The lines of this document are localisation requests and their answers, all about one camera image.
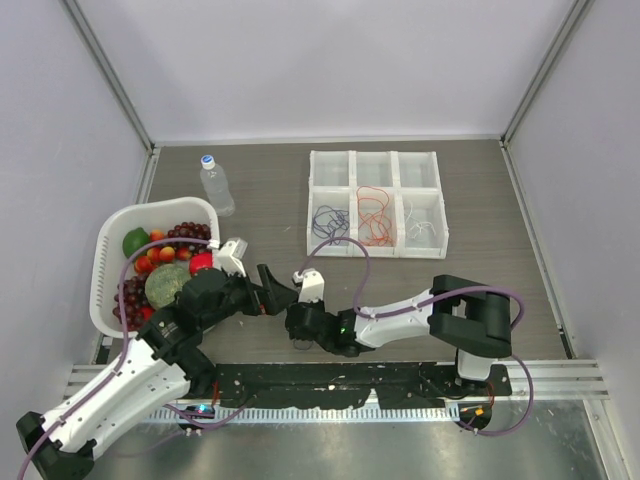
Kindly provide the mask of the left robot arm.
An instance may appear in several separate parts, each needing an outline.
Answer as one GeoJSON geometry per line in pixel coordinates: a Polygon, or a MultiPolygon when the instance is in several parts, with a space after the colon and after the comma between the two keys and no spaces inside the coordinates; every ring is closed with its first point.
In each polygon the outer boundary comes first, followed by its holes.
{"type": "Polygon", "coordinates": [[[107,448],[159,406],[208,395],[216,368],[199,346],[206,331],[241,312],[275,316],[296,290],[258,267],[261,282],[205,268],[127,340],[121,354],[73,397],[45,414],[28,412],[16,428],[27,457],[44,479],[83,479],[107,448]]]}

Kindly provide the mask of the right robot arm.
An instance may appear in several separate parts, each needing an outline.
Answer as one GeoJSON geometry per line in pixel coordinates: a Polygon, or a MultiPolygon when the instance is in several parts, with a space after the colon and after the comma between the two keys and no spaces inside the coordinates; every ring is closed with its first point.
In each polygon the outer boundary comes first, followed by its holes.
{"type": "Polygon", "coordinates": [[[522,301],[505,289],[439,275],[429,289],[403,301],[336,314],[303,289],[286,310],[285,328],[292,340],[347,358],[400,340],[434,337],[456,349],[453,386],[472,395],[486,385],[493,363],[512,355],[512,331],[523,310],[522,301]]]}

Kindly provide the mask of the red apple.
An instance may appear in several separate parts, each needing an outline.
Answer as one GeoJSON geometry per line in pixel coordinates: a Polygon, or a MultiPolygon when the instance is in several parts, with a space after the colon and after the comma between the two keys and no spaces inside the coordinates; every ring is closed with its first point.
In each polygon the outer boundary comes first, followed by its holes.
{"type": "Polygon", "coordinates": [[[194,255],[189,261],[189,272],[192,276],[200,270],[210,269],[214,266],[214,259],[211,252],[204,252],[194,255]]]}

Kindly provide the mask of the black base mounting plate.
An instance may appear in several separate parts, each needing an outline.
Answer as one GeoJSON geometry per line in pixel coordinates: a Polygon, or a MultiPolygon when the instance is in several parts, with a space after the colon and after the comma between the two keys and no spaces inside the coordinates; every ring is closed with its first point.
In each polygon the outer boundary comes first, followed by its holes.
{"type": "Polygon", "coordinates": [[[372,393],[383,409],[408,409],[508,397],[512,387],[501,364],[486,382],[464,380],[455,365],[437,362],[218,364],[187,397],[228,408],[343,410],[363,407],[372,393]]]}

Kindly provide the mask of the purple grape bunch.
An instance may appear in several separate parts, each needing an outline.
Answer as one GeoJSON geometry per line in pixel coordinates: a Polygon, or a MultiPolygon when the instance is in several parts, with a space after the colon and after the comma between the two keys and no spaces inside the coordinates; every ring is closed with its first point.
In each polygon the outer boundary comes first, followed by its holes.
{"type": "MultiPolygon", "coordinates": [[[[211,230],[208,224],[182,222],[167,230],[165,236],[167,238],[188,238],[209,241],[211,239],[211,230]]],[[[169,243],[169,246],[173,247],[176,252],[186,250],[190,254],[199,254],[206,250],[204,244],[184,241],[172,241],[169,243]]]]}

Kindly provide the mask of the green melon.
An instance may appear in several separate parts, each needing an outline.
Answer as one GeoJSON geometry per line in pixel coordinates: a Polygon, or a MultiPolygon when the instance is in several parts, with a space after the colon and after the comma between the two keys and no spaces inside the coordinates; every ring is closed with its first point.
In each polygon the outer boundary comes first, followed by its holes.
{"type": "Polygon", "coordinates": [[[167,264],[156,268],[147,277],[144,287],[150,306],[158,310],[171,304],[190,279],[189,271],[180,265],[167,264]]]}

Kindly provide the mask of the clear plastic water bottle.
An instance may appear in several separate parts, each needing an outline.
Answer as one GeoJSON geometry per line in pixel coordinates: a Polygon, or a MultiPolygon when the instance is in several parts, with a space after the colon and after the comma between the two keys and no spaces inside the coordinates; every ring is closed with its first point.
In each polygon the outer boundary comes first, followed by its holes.
{"type": "Polygon", "coordinates": [[[235,202],[229,190],[226,173],[212,155],[201,157],[200,180],[210,205],[219,217],[235,212],[235,202]]]}

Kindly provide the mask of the dark red grape bunch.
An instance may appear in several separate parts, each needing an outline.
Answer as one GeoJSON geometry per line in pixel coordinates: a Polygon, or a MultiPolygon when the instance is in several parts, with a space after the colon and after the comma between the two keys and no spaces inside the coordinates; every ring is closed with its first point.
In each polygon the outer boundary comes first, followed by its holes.
{"type": "Polygon", "coordinates": [[[138,331],[154,313],[145,293],[147,278],[147,274],[139,274],[124,282],[124,311],[129,331],[138,331]]]}

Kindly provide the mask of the white six-compartment organizer tray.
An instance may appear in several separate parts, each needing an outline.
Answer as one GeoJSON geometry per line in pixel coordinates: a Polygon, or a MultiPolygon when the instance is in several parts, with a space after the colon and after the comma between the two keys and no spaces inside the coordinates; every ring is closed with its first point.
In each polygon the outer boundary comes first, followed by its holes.
{"type": "Polygon", "coordinates": [[[306,242],[321,256],[443,260],[449,227],[437,154],[310,152],[306,242]]]}

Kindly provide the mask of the green lime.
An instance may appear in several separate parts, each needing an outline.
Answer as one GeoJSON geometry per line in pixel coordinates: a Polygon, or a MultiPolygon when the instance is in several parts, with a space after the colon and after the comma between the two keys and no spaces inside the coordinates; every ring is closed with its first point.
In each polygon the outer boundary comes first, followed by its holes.
{"type": "Polygon", "coordinates": [[[122,240],[122,251],[126,259],[130,259],[138,250],[151,242],[149,234],[137,227],[128,231],[122,240]]]}

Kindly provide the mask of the white fruit basket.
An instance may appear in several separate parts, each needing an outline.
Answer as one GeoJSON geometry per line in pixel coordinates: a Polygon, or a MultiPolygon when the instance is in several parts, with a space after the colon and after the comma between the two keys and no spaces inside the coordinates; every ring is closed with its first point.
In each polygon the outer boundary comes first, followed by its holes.
{"type": "Polygon", "coordinates": [[[122,251],[125,235],[138,227],[147,232],[153,229],[168,231],[184,221],[208,225],[212,238],[216,243],[220,242],[215,210],[207,201],[196,197],[128,206],[104,222],[96,243],[89,300],[90,319],[102,334],[118,339],[122,337],[121,324],[112,310],[116,306],[114,296],[127,261],[122,251]]]}

